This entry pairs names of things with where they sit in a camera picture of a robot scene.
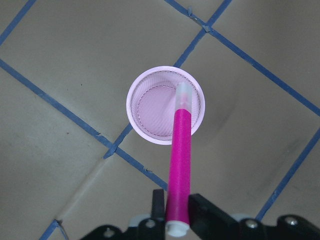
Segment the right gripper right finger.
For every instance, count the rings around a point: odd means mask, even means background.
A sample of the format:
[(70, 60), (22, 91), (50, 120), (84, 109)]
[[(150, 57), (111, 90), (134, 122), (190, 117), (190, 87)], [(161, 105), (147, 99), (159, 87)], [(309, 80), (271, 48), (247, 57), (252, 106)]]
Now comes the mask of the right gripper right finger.
[(201, 240), (238, 240), (239, 223), (199, 193), (188, 197), (191, 230)]

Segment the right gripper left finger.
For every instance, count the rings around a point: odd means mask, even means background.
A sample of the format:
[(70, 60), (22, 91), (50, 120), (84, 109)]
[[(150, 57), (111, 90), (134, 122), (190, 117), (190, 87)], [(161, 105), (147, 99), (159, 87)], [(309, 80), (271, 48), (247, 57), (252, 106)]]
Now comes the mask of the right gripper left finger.
[(152, 191), (151, 217), (158, 221), (165, 221), (165, 195), (163, 189)]

